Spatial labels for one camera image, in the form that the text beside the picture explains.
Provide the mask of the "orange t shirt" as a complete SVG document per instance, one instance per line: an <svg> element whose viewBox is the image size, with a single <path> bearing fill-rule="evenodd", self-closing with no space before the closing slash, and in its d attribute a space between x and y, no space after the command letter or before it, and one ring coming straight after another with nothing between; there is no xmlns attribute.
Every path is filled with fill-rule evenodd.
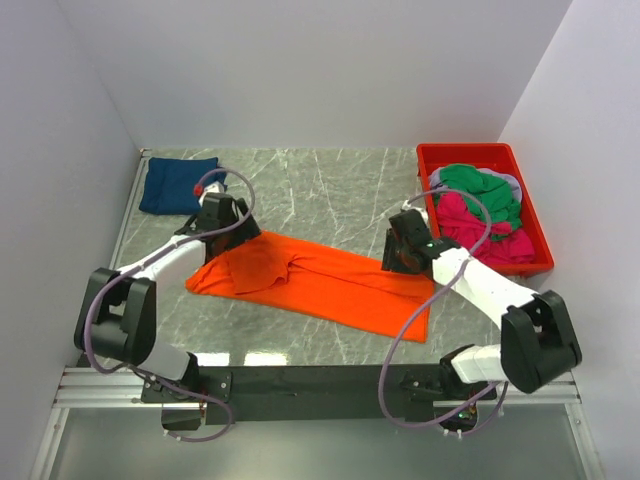
<svg viewBox="0 0 640 480"><path fill-rule="evenodd" d="M372 258L265 231L202 266L186 289L393 338L434 284L384 271Z"/></svg>

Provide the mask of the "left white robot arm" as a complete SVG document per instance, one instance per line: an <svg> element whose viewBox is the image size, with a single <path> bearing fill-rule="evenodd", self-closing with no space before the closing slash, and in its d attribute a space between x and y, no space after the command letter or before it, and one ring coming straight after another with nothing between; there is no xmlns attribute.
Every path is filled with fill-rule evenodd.
<svg viewBox="0 0 640 480"><path fill-rule="evenodd" d="M99 268L89 277L74 331L75 346L89 358L116 360L164 380L176 401L199 392L194 354L157 338L158 295L172 282L258 237L250 205L226 193L206 193L160 248L119 270Z"/></svg>

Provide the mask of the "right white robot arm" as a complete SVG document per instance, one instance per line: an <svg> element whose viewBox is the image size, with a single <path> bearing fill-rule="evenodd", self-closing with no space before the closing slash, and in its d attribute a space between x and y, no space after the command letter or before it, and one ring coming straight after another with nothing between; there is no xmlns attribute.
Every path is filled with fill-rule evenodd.
<svg viewBox="0 0 640 480"><path fill-rule="evenodd" d="M563 298L502 276L448 237L435 238L416 209L389 218L383 268L449 287L500 329L496 345L469 345L440 360L439 387L460 399L474 384L508 382L531 394L582 363Z"/></svg>

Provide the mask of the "folded blue t shirt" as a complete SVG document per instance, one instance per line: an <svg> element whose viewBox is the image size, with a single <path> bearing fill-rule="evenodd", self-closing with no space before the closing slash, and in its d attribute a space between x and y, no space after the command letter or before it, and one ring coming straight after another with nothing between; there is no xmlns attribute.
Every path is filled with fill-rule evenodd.
<svg viewBox="0 0 640 480"><path fill-rule="evenodd" d="M153 157L148 162L139 210L153 215L193 215L200 211L194 187L218 158L180 160Z"/></svg>

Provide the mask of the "magenta t shirt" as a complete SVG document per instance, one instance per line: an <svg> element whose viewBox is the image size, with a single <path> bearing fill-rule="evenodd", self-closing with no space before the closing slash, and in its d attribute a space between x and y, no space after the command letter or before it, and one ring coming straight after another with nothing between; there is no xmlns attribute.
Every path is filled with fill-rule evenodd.
<svg viewBox="0 0 640 480"><path fill-rule="evenodd" d="M437 202L436 219L441 234L471 250L481 239L486 222L468 209L458 193L445 193ZM491 225L489 236L474 251L474 256L491 266L528 264L534 260L534 246L522 228L512 229L508 222Z"/></svg>

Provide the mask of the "lavender t shirt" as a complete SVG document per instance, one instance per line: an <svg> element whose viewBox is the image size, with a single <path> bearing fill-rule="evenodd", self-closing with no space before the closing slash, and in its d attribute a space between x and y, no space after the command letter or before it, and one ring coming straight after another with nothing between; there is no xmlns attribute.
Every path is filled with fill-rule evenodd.
<svg viewBox="0 0 640 480"><path fill-rule="evenodd" d="M444 185L444 183L441 181L441 178L440 178L441 170L443 170L443 167L437 168L433 173L430 174L429 186L431 188L442 187ZM492 175L496 178L501 178L502 180L506 181L511 188L511 193L513 197L519 202L523 200L523 191L522 191L521 184L513 175L497 172L490 168L478 168L478 171L484 174Z"/></svg>

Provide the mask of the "green t shirt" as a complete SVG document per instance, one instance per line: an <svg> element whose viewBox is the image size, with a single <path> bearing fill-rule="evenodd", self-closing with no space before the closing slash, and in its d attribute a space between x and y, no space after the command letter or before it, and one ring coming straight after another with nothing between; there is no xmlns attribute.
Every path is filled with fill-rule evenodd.
<svg viewBox="0 0 640 480"><path fill-rule="evenodd" d="M508 222L512 229L522 227L521 202L517 201L509 184L501 178L484 174L478 168L468 164L452 164L440 171L442 187L447 191L437 196L436 205L445 193L458 193L465 198L469 211L478 219L486 222L482 209L462 192L473 196L487 210L491 225Z"/></svg>

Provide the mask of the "black base beam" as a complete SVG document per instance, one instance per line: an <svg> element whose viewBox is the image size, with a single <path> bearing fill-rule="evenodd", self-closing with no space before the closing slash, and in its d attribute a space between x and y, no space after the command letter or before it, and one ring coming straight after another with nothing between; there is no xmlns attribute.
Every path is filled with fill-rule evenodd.
<svg viewBox="0 0 640 480"><path fill-rule="evenodd" d="M144 381L144 404L178 404L165 408L162 422L169 430L235 422L294 420L361 420L383 416L378 386L379 365L202 367L195 392L222 402L204 402L169 389L157 379ZM445 413L448 402L461 404L482 392L486 382L449 380L436 364L392 365L384 382L389 413L407 423L422 423ZM194 413L183 406L197 405Z"/></svg>

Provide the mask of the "aluminium frame rail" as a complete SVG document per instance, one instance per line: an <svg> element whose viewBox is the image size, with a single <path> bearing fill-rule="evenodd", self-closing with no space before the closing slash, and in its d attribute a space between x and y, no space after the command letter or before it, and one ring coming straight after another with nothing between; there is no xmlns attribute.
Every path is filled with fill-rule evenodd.
<svg viewBox="0 0 640 480"><path fill-rule="evenodd" d="M111 259L109 261L110 266L114 266L116 260L118 259L119 251L126 231L126 224L134 203L135 193L138 188L146 162L150 158L149 152L149 148L142 148L139 151L139 159L136 165L136 172L132 181L132 185L129 189L129 195L125 204L122 221L120 224L118 235L116 237L116 242L111 255ZM64 428L68 420L68 416L68 408L59 407L55 404L52 404L48 422L36 458L34 460L33 467L29 474L30 480L41 480L50 478L61 438L64 433Z"/></svg>

